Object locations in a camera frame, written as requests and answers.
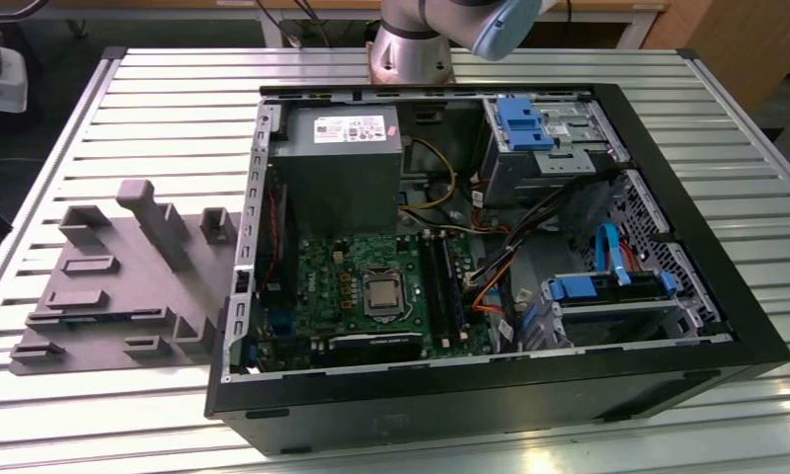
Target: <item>barcode sticker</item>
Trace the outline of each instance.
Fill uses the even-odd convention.
[[[545,125],[544,128],[549,135],[570,135],[565,125]]]
[[[484,208],[484,194],[480,191],[472,191],[472,201],[477,209]]]
[[[320,117],[313,125],[314,143],[386,141],[384,116]]]
[[[514,329],[506,322],[506,319],[501,320],[501,324],[498,324],[498,331],[504,335],[504,337],[512,342],[512,336],[514,335]]]

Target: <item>aluminum slatted table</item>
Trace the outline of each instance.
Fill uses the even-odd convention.
[[[361,49],[142,49],[104,60],[0,248],[0,472],[790,473],[790,363],[646,421],[266,459],[202,418],[208,367],[16,377],[72,204],[150,178],[181,213],[240,210],[266,84],[366,81]],[[461,83],[614,82],[790,344],[790,166],[708,69],[672,51],[456,53]]]

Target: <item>wooden cabinet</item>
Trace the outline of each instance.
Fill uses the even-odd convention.
[[[790,0],[672,0],[645,48],[692,48],[753,111],[790,72]]]

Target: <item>orange wire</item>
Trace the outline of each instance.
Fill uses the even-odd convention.
[[[506,314],[506,313],[504,312],[504,310],[501,309],[501,307],[500,307],[500,306],[482,306],[482,305],[481,305],[481,306],[477,306],[477,307],[474,308],[474,310],[476,310],[476,311],[485,311],[485,312],[488,312],[488,313],[500,313],[500,314]]]
[[[506,273],[506,270],[509,270],[509,266],[510,265],[512,265],[512,260],[509,260],[506,262],[506,264],[501,267],[501,269],[496,272],[496,275],[492,277],[492,280],[489,281],[489,284],[486,285],[486,287],[484,288],[484,290],[480,292],[480,295],[477,296],[477,299],[474,300],[474,303],[472,303],[472,309],[474,311],[478,311],[480,308],[488,308],[489,307],[489,306],[481,306],[480,303],[484,300],[484,298],[486,297],[486,294],[489,293],[489,290],[492,289],[492,287],[498,282],[498,279],[501,279],[501,276]]]

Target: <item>gray robot arm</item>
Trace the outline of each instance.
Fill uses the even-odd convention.
[[[557,0],[385,0],[372,53],[376,79],[436,84],[452,75],[449,40],[482,58],[506,57]]]

